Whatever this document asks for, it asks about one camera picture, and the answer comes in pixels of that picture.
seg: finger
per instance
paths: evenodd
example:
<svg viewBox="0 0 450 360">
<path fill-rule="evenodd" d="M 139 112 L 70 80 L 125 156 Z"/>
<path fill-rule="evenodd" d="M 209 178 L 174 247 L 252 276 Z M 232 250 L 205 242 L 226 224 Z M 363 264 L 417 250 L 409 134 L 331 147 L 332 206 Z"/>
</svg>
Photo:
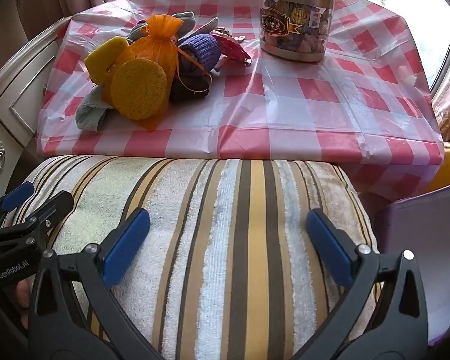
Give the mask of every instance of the finger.
<svg viewBox="0 0 450 360">
<path fill-rule="evenodd" d="M 30 286 L 28 281 L 22 280 L 15 287 L 15 298 L 20 306 L 24 309 L 30 306 Z"/>
<path fill-rule="evenodd" d="M 28 329 L 28 310 L 20 311 L 20 322 L 25 329 Z"/>
</svg>

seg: plastic jar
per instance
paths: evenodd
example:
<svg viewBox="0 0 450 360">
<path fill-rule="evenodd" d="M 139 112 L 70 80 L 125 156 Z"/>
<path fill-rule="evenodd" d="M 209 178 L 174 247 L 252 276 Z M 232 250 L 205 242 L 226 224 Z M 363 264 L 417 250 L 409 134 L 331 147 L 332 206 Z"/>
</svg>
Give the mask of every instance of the plastic jar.
<svg viewBox="0 0 450 360">
<path fill-rule="evenodd" d="M 325 55 L 335 0 L 262 0 L 260 47 L 295 61 Z"/>
</svg>

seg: blue pad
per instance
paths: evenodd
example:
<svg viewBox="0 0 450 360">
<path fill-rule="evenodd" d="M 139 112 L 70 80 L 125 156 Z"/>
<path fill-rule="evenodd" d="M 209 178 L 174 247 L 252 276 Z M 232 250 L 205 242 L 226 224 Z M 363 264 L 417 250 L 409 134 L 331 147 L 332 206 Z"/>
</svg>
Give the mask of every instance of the blue pad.
<svg viewBox="0 0 450 360">
<path fill-rule="evenodd" d="M 19 205 L 25 203 L 30 196 L 34 194 L 35 188 L 30 181 L 19 185 L 12 192 L 8 193 L 3 197 L 2 200 L 2 210 L 3 211 L 12 211 L 17 208 Z"/>
<path fill-rule="evenodd" d="M 122 281 L 138 249 L 150 230 L 147 210 L 140 210 L 103 261 L 103 282 L 108 288 Z"/>
<path fill-rule="evenodd" d="M 332 279 L 348 288 L 353 284 L 352 262 L 327 225 L 313 211 L 307 214 L 305 221 L 308 236 L 321 260 L 325 263 Z"/>
</svg>

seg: plastic tablecloth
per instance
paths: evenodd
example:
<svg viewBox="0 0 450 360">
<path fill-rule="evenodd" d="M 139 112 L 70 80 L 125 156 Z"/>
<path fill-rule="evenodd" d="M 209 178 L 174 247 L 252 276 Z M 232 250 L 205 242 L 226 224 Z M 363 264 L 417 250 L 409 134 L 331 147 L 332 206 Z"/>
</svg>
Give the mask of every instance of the plastic tablecloth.
<svg viewBox="0 0 450 360">
<path fill-rule="evenodd" d="M 406 22 L 367 0 L 335 0 L 323 61 L 301 63 L 260 49 L 259 10 L 260 0 L 117 0 L 73 16 L 39 114 L 39 152 L 327 161 L 360 191 L 420 193 L 443 141 Z M 117 112 L 98 133 L 79 130 L 75 111 L 94 85 L 87 54 L 152 13 L 183 11 L 245 35 L 252 65 L 221 61 L 209 95 L 170 107 L 154 132 Z"/>
</svg>

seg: orange organza bag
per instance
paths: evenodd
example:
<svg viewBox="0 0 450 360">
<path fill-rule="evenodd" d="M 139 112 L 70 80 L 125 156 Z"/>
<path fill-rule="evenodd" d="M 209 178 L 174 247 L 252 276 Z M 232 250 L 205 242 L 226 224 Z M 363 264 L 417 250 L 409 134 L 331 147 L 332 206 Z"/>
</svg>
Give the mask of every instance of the orange organza bag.
<svg viewBox="0 0 450 360">
<path fill-rule="evenodd" d="M 178 49 L 172 37 L 176 34 L 182 23 L 182 20 L 169 15 L 151 15 L 147 19 L 146 32 L 148 36 L 138 39 L 117 58 L 110 69 L 110 74 L 105 83 L 103 100 L 114 107 L 110 86 L 113 75 L 123 63 L 133 58 L 144 58 L 150 59 L 162 67 L 167 77 L 166 98 L 163 99 L 162 105 L 157 113 L 149 118 L 137 120 L 142 127 L 149 131 L 157 128 L 168 108 L 168 96 L 170 95 L 172 81 L 178 64 Z"/>
</svg>

